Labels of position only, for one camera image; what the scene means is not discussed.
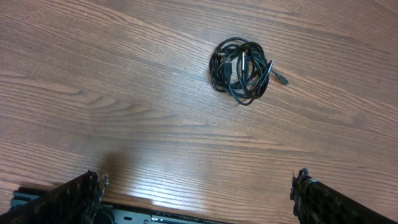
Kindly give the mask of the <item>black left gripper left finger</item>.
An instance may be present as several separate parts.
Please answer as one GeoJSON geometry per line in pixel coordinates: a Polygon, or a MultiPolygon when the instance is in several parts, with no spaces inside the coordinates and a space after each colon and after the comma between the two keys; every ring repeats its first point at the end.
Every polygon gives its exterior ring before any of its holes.
{"type": "Polygon", "coordinates": [[[108,185],[107,174],[89,170],[49,191],[19,187],[1,224],[93,224],[108,185]]]}

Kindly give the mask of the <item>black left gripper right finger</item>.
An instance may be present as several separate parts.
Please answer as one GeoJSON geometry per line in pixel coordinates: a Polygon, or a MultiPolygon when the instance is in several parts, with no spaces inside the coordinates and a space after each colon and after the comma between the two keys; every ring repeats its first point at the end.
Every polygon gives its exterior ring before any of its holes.
{"type": "Polygon", "coordinates": [[[300,224],[397,224],[310,177],[306,168],[292,177],[290,199],[300,224]]]}

